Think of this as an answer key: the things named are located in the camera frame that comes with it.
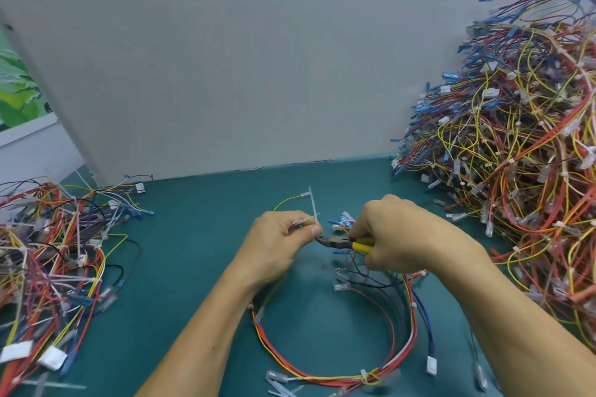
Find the pile of wires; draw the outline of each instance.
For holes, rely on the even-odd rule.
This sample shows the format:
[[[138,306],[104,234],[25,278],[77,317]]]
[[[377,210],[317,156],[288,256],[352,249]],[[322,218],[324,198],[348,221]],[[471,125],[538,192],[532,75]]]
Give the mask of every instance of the pile of wires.
[[[131,215],[153,214],[132,200],[144,184],[129,180],[100,189],[34,180],[0,184],[0,308],[11,319],[0,326],[0,363],[6,364],[0,397],[34,384],[29,378],[37,371],[59,370],[63,377],[92,318],[115,302],[141,246],[111,230]],[[122,265],[108,263],[126,243],[137,250],[128,276]],[[115,278],[108,278],[108,268]],[[50,385],[42,381],[39,386]]]
[[[282,205],[284,202],[290,199],[294,198],[288,198],[287,200],[283,201],[275,208],[275,210],[277,210],[280,205]],[[349,230],[351,224],[342,223],[341,226],[342,229]],[[357,293],[364,299],[368,300],[373,305],[373,307],[375,307],[384,315],[384,317],[388,321],[388,325],[391,331],[391,348],[387,356],[386,362],[383,365],[374,368],[371,371],[361,370],[360,373],[355,375],[345,375],[336,377],[322,377],[308,374],[290,364],[269,342],[261,322],[263,309],[266,303],[270,300],[272,294],[274,294],[277,291],[279,285],[281,285],[281,283],[283,282],[282,279],[273,287],[273,290],[268,292],[268,294],[264,297],[264,300],[261,303],[259,310],[256,310],[254,304],[251,304],[250,306],[251,316],[255,324],[256,333],[257,337],[259,338],[259,341],[263,345],[264,349],[273,357],[275,362],[284,370],[284,372],[287,372],[289,374],[287,375],[285,373],[276,373],[271,371],[267,373],[266,378],[272,385],[276,386],[278,391],[280,391],[280,395],[293,395],[293,393],[287,393],[287,390],[285,390],[283,387],[280,387],[279,384],[276,383],[276,381],[281,383],[288,383],[289,381],[299,381],[302,383],[313,383],[322,386],[339,388],[336,392],[332,393],[330,397],[340,397],[346,395],[347,393],[352,392],[353,390],[361,386],[388,385],[390,382],[393,381],[396,375],[399,374],[398,366],[409,354],[416,342],[418,334],[416,313],[417,308],[420,310],[420,313],[424,318],[425,325],[428,328],[428,363],[430,364],[430,366],[427,367],[427,371],[431,375],[436,374],[435,344],[431,333],[430,320],[428,319],[428,314],[426,313],[426,310],[424,309],[424,306],[422,305],[420,298],[418,297],[418,295],[416,295],[411,286],[413,280],[426,275],[426,272],[422,271],[421,273],[416,274],[387,274],[387,278],[390,282],[385,284],[371,277],[370,272],[368,270],[361,270],[361,268],[364,267],[364,265],[362,264],[363,255],[361,253],[351,251],[348,257],[350,259],[349,263],[344,268],[337,268],[335,270],[336,279],[338,280],[339,284],[336,284],[334,286],[334,289],[337,292],[341,290],[347,290]],[[405,300],[401,310],[399,310],[398,305],[395,302],[395,297],[392,297],[387,292],[390,288],[393,288],[396,291],[396,293],[398,295],[401,295]],[[377,301],[378,297],[383,298],[384,302],[388,304],[391,310],[385,310],[383,308],[383,304]],[[400,321],[402,318],[404,318],[404,315],[406,315],[406,322],[407,325],[409,325],[409,327],[407,328],[409,331],[409,336],[404,345],[397,346],[396,329],[393,321],[397,320],[399,323],[401,323]]]
[[[596,349],[596,0],[492,1],[463,68],[413,107],[393,172],[427,170],[452,221],[513,243],[494,261]]]

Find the pliers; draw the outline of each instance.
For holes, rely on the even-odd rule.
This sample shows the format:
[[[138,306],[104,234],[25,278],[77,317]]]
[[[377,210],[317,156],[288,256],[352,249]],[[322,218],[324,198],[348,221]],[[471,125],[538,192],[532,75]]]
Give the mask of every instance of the pliers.
[[[363,254],[369,254],[375,243],[375,239],[372,237],[353,239],[347,235],[330,235],[329,237],[319,235],[315,237],[315,240],[328,248],[350,249]]]

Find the hand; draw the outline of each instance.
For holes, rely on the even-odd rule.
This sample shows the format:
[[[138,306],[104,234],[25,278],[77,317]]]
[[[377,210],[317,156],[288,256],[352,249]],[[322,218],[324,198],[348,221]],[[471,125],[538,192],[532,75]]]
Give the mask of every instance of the hand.
[[[260,288],[277,280],[292,265],[298,250],[322,232],[321,225],[302,211],[265,212],[253,223],[229,267]]]
[[[434,271],[448,257],[481,253],[486,258],[482,246],[457,226],[394,195],[366,203],[350,236],[376,239],[365,257],[370,270]]]

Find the forearm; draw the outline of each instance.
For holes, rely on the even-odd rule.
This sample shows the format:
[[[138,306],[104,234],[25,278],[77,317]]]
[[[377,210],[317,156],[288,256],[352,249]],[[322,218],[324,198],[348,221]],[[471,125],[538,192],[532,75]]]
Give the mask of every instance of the forearm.
[[[228,268],[136,397],[216,397],[234,333],[255,292]]]
[[[592,353],[470,242],[469,250],[457,246],[465,255],[446,256],[433,272],[461,305],[505,394],[592,395]]]

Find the teal table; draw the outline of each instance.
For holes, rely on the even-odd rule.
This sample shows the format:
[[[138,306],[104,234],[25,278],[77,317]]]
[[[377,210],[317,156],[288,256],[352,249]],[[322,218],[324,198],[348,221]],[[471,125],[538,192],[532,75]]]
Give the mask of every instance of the teal table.
[[[442,208],[432,199],[445,198],[443,192],[429,192],[418,174],[392,177],[388,159],[304,164],[148,183],[147,193],[138,202],[155,211],[155,216],[131,220],[120,229],[142,245],[143,256],[115,305],[93,320],[67,376],[66,381],[89,389],[48,389],[45,395],[133,395],[233,258],[253,220],[285,198],[307,191],[308,186],[326,229],[330,228],[326,223],[329,218],[337,218],[342,211],[356,216],[366,201],[387,193],[411,199],[435,213],[441,213]],[[292,200],[283,209],[312,211],[309,198]],[[485,237],[477,220],[463,221],[462,226],[486,247],[498,246],[500,241]],[[126,267],[134,255],[134,246],[124,245],[111,259]],[[332,254],[317,243],[303,248],[263,319],[274,347],[293,365],[312,374],[370,370],[384,362],[391,344],[378,310],[355,293],[333,291],[334,268],[342,261],[346,261],[345,256]],[[419,318],[418,341],[400,366],[402,377],[375,395],[500,395],[484,358],[489,391],[483,394],[474,387],[469,326],[455,299],[432,275],[417,283],[415,290],[433,326],[438,375],[425,373],[428,342]],[[396,329],[399,341],[404,342],[409,335],[406,327]],[[269,369],[280,370],[261,347],[247,314],[236,333],[220,395],[270,395],[267,391],[272,388],[264,380]],[[332,391],[307,386],[298,397],[326,397]],[[354,395],[371,392],[358,390]],[[32,389],[19,393],[31,395]]]

